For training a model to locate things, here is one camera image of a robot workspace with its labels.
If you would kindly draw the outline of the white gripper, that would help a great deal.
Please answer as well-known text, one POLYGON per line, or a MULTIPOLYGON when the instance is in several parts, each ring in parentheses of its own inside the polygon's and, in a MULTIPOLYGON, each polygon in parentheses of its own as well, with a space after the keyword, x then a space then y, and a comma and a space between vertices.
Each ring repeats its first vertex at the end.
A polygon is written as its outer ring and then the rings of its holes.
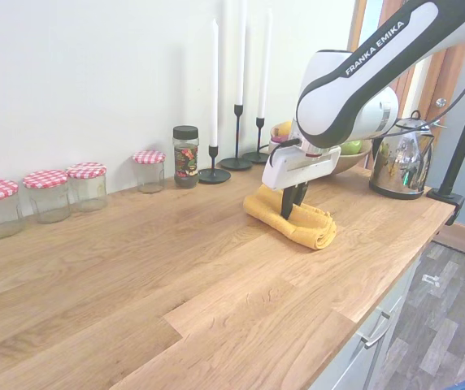
POLYGON ((327 149, 319 157, 307 157, 297 146, 274 150, 262 175, 262 183, 272 190, 283 190, 280 215, 288 219, 293 205, 302 204, 308 181, 330 175, 341 156, 341 147, 327 149))

